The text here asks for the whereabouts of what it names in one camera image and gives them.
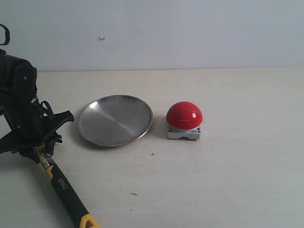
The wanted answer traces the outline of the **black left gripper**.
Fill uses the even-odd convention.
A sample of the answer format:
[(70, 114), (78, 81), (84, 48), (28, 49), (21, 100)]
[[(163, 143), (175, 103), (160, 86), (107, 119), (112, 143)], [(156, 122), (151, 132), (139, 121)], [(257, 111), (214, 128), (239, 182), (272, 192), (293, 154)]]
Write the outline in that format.
[(63, 142), (56, 130), (74, 121), (70, 111), (56, 114), (49, 102), (40, 102), (37, 97), (30, 101), (14, 99), (4, 105), (4, 117), (11, 131), (0, 139), (0, 152), (19, 152), (35, 163), (40, 163), (40, 158), (33, 148), (44, 143), (47, 154), (53, 156), (55, 144)]

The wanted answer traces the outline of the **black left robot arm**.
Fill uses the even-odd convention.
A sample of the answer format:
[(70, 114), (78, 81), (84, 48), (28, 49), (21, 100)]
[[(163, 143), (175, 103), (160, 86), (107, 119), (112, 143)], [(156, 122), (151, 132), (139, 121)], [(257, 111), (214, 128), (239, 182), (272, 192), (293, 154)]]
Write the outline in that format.
[(0, 114), (11, 131), (0, 140), (0, 152), (18, 152), (39, 163), (36, 149), (42, 145), (53, 155), (62, 137), (57, 129), (74, 121), (70, 111), (54, 113), (37, 97), (37, 70), (27, 60), (0, 52)]

